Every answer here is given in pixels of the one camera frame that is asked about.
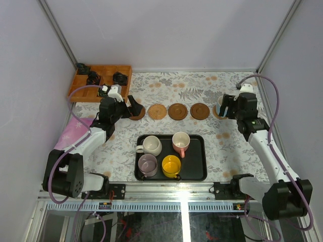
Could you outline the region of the dark wooden coaster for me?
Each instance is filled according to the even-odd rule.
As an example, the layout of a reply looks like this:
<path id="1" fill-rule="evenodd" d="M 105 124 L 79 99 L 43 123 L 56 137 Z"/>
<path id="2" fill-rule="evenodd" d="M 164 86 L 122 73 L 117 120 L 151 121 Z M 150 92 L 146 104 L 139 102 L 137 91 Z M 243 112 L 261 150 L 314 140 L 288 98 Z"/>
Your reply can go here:
<path id="1" fill-rule="evenodd" d="M 145 116 L 145 108 L 142 107 L 141 112 L 138 116 L 131 116 L 129 117 L 130 120 L 140 120 Z"/>
<path id="2" fill-rule="evenodd" d="M 210 110 L 207 105 L 203 103 L 196 103 L 191 106 L 190 114 L 194 119 L 204 120 L 208 118 L 210 114 Z"/>
<path id="3" fill-rule="evenodd" d="M 174 103 L 168 109 L 168 115 L 173 120 L 183 120 L 187 114 L 186 106 L 181 103 Z"/>

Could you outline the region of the woven rattan coaster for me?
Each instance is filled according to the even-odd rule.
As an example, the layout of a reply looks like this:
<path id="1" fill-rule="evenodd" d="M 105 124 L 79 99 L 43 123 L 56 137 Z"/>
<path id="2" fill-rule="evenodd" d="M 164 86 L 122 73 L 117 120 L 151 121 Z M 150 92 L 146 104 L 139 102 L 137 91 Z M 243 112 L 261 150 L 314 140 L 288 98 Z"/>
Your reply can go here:
<path id="1" fill-rule="evenodd" d="M 225 119 L 227 119 L 226 117 L 221 117 L 221 116 L 219 116 L 219 115 L 218 115 L 218 113 L 217 113 L 217 107 L 216 107 L 216 106 L 214 106 L 214 107 L 213 107 L 212 112 L 213 112 L 213 115 L 214 115 L 217 119 L 220 119 L 220 120 L 225 120 Z"/>
<path id="2" fill-rule="evenodd" d="M 148 109 L 148 115 L 153 120 L 161 120 L 167 115 L 167 109 L 162 104 L 153 104 Z"/>

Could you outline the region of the pink mug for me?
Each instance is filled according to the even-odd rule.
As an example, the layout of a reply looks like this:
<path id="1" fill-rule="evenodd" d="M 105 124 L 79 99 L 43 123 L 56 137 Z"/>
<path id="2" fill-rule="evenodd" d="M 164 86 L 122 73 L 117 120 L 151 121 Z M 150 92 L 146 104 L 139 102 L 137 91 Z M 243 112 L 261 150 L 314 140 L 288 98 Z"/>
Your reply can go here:
<path id="1" fill-rule="evenodd" d="M 180 154 L 181 158 L 185 157 L 185 152 L 190 145 L 190 137 L 185 132 L 177 132 L 172 136 L 173 149 Z"/>

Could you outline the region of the yellow enamel mug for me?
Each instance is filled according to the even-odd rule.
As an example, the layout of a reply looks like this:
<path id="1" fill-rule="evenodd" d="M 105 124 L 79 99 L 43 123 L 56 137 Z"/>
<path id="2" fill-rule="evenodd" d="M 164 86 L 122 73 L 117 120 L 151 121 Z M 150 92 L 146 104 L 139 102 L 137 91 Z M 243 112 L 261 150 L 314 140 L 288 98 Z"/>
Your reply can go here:
<path id="1" fill-rule="evenodd" d="M 168 155 L 162 161 L 162 170 L 168 178 L 179 178 L 181 171 L 181 160 L 175 155 Z"/>

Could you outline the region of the light blue mug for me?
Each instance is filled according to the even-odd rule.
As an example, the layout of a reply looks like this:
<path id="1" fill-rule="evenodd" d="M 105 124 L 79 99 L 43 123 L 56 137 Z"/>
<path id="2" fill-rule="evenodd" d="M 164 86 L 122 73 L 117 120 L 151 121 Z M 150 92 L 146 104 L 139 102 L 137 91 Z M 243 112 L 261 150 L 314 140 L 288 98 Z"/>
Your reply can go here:
<path id="1" fill-rule="evenodd" d="M 220 96 L 219 98 L 218 98 L 218 102 L 217 102 L 217 104 L 216 104 L 216 112 L 217 112 L 217 115 L 219 116 L 219 117 L 222 117 L 222 118 L 225 118 L 226 117 L 226 115 L 227 115 L 227 111 L 228 111 L 228 108 L 226 107 L 225 108 L 225 111 L 224 111 L 224 114 L 223 115 L 220 115 L 220 110 L 221 110 L 221 106 L 222 106 L 222 102 L 223 102 L 223 95 L 222 96 Z"/>

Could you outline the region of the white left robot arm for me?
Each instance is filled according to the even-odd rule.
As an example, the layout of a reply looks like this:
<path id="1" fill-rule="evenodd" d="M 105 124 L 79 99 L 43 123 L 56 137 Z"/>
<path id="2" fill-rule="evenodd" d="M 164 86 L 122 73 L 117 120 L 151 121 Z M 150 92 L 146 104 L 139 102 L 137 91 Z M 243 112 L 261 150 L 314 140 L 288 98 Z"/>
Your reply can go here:
<path id="1" fill-rule="evenodd" d="M 90 198 L 100 199 L 110 195 L 109 178 L 99 173 L 85 173 L 83 162 L 112 136 L 119 119 L 140 115 L 143 106 L 131 95 L 128 100 L 130 106 L 111 97 L 102 98 L 95 119 L 85 126 L 85 134 L 64 148 L 51 150 L 42 188 L 49 192 L 53 202 L 59 202 L 54 194 L 76 198 L 88 192 Z"/>

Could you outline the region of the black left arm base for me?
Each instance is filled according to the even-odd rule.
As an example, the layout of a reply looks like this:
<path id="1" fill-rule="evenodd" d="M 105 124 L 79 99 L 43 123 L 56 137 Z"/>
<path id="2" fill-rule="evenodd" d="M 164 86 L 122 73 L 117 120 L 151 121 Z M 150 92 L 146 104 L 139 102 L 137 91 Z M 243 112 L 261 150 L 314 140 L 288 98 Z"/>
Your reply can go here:
<path id="1" fill-rule="evenodd" d="M 126 193 L 125 184 L 109 184 L 103 186 L 101 190 L 91 191 L 89 193 L 89 199 L 95 200 L 124 200 Z"/>

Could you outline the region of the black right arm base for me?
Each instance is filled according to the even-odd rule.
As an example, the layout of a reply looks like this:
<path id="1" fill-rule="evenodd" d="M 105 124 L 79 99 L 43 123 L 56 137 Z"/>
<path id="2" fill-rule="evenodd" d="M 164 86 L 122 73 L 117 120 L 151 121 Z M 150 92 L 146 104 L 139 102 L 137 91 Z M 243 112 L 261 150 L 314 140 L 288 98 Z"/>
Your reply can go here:
<path id="1" fill-rule="evenodd" d="M 208 192 L 213 194 L 216 200 L 245 200 L 246 194 L 241 192 L 239 181 L 246 177 L 254 177 L 254 175 L 237 174 L 233 175 L 229 183 L 214 182 Z"/>

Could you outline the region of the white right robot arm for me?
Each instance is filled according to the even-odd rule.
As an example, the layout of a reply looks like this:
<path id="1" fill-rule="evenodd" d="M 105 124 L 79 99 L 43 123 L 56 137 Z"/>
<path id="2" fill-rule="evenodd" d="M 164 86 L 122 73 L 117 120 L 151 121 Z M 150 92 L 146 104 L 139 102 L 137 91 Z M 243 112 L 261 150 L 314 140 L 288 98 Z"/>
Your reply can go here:
<path id="1" fill-rule="evenodd" d="M 218 99 L 217 114 L 237 122 L 238 131 L 256 151 L 270 181 L 262 183 L 249 173 L 234 175 L 230 181 L 231 195 L 236 199 L 248 195 L 260 202 L 270 220 L 309 214 L 312 185 L 293 171 L 277 148 L 269 125 L 258 117 L 256 95 L 225 94 Z"/>

